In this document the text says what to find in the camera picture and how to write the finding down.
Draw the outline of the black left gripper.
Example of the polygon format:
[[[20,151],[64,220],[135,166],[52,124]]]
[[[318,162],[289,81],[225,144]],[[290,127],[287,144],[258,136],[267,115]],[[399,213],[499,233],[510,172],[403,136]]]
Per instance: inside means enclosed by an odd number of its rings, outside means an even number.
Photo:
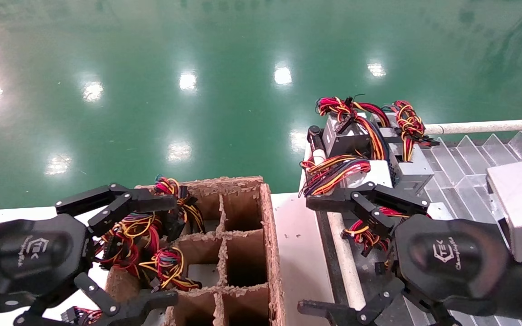
[[[102,206],[88,227],[74,217]],[[56,202],[60,215],[51,219],[0,223],[0,313],[31,306],[14,320],[15,326],[70,326],[42,315],[78,289],[103,313],[94,326],[141,326],[153,310],[175,306],[176,291],[149,292],[118,303],[85,273],[92,266],[92,235],[105,235],[133,212],[176,206],[174,195],[155,196],[147,188],[112,183]]]

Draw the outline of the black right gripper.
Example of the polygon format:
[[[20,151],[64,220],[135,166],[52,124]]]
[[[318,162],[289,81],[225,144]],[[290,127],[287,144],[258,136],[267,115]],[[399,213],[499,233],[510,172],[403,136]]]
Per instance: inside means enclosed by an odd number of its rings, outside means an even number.
[[[448,310],[473,316],[522,320],[522,262],[516,262],[499,227],[466,219],[433,220],[429,202],[414,192],[373,182],[310,195],[317,212],[352,213],[380,237],[394,236],[398,276],[356,310],[350,306],[302,300],[298,312],[325,318],[332,326],[375,326],[398,295],[429,310],[435,326],[457,326]],[[383,208],[410,217],[402,224]]]

